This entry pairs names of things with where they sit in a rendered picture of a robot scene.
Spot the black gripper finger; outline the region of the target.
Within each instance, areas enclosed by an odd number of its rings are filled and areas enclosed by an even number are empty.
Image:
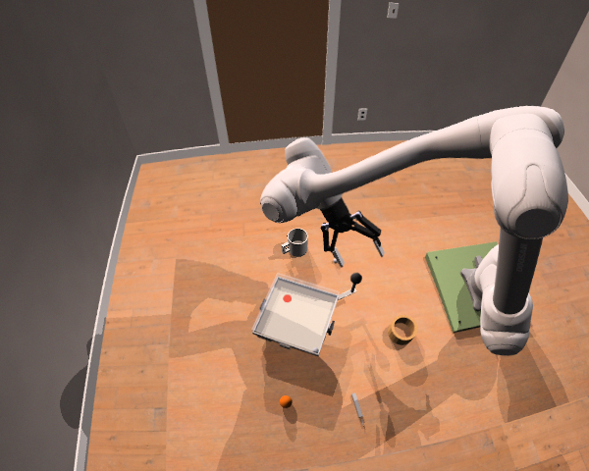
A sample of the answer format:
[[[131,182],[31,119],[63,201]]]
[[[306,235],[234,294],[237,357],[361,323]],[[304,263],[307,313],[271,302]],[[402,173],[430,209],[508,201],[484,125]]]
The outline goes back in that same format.
[[[334,229],[334,233],[333,233],[333,238],[332,238],[332,242],[331,242],[331,246],[329,245],[329,224],[327,223],[323,223],[321,226],[321,230],[323,233],[323,244],[324,244],[324,251],[330,251],[332,252],[333,256],[335,257],[335,259],[337,260],[337,262],[339,263],[340,267],[343,268],[345,261],[342,258],[340,252],[338,251],[337,247],[335,247],[336,245],[336,241],[338,238],[338,230],[339,230],[339,225],[335,226]]]
[[[378,238],[378,236],[380,236],[381,234],[381,230],[373,223],[371,223],[368,219],[366,219],[360,211],[357,211],[355,214],[351,215],[351,217],[358,221],[360,224],[362,224],[364,227],[359,225],[356,221],[353,221],[353,226],[345,222],[342,223],[342,226],[352,231],[356,231],[364,236],[372,238],[380,256],[384,257],[385,251],[381,245],[380,239]]]

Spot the dark grey mug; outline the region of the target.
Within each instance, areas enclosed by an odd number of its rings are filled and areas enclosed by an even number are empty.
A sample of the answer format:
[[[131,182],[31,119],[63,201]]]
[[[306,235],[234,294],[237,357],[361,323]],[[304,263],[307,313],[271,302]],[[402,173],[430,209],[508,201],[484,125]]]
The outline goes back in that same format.
[[[302,256],[307,252],[308,234],[303,229],[293,229],[288,233],[288,241],[281,246],[283,254],[289,252],[292,256]]]

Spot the orange ball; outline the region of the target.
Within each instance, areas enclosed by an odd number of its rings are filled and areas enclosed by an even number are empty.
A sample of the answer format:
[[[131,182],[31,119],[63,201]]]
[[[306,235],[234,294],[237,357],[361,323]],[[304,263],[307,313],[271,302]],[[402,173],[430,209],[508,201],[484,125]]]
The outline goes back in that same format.
[[[281,399],[280,399],[280,404],[284,408],[291,407],[292,403],[293,403],[292,399],[287,395],[281,397]]]

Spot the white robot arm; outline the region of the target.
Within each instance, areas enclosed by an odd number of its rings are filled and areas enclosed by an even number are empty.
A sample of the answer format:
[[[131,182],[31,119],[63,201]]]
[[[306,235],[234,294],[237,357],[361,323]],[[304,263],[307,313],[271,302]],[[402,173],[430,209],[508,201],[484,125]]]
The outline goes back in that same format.
[[[474,258],[475,269],[460,273],[473,309],[481,310],[486,348],[497,355],[516,355],[529,339],[533,310],[529,290],[542,237],[561,225],[567,209],[566,177],[557,150],[563,136],[562,117],[555,110],[514,107],[421,135],[335,173],[318,146],[300,138],[286,147],[288,167],[263,190],[261,209],[269,220],[285,223],[313,209],[328,208],[345,192],[421,162],[492,158],[499,244],[484,259]]]

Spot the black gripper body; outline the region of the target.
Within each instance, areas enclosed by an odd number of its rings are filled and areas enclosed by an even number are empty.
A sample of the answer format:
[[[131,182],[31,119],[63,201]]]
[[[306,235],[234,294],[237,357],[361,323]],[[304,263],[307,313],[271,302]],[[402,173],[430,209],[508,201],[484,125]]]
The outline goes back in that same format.
[[[338,233],[342,234],[349,231],[348,228],[342,226],[343,222],[352,226],[353,218],[342,198],[334,205],[325,209],[320,209],[320,211],[331,229],[334,230],[335,226],[339,225]]]

